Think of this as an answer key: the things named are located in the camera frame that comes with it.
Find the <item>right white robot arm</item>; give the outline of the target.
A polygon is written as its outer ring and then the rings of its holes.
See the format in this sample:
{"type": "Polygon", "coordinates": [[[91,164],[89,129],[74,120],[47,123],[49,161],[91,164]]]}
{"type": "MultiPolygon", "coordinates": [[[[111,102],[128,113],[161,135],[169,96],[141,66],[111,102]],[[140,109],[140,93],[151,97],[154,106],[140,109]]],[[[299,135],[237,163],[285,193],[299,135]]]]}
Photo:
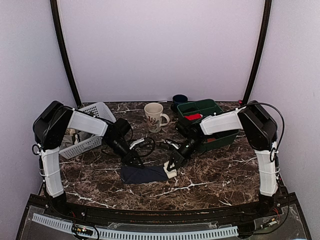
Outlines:
{"type": "Polygon", "coordinates": [[[181,119],[176,128],[186,141],[171,153],[165,169],[171,172],[182,167],[206,136],[243,130],[258,160],[259,193],[272,197],[279,188],[278,152],[283,137],[278,136],[278,125],[265,106],[266,103],[251,101],[240,108],[197,120],[181,119]]]}

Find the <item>navy underwear white waistband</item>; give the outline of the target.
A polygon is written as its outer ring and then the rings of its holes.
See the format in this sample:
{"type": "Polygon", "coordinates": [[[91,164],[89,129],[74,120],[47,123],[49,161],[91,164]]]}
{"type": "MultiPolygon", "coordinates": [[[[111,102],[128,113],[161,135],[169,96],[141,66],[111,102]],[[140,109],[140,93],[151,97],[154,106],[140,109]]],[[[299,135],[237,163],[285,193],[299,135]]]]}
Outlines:
{"type": "Polygon", "coordinates": [[[122,166],[120,168],[120,178],[124,184],[147,184],[152,182],[163,182],[178,175],[176,169],[168,171],[169,162],[157,166],[145,166],[136,168],[133,166],[122,166]]]}

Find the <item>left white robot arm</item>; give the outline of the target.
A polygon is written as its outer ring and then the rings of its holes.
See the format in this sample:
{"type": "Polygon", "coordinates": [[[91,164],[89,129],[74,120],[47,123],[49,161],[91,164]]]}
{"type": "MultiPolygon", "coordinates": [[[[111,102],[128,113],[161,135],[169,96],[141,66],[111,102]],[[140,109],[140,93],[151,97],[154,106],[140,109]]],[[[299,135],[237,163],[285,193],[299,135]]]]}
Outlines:
{"type": "Polygon", "coordinates": [[[128,145],[125,135],[131,130],[126,119],[109,120],[53,101],[33,123],[33,132],[40,158],[40,172],[46,192],[52,198],[64,194],[61,180],[59,151],[67,129],[89,133],[105,140],[121,162],[142,169],[138,153],[128,145]]]}

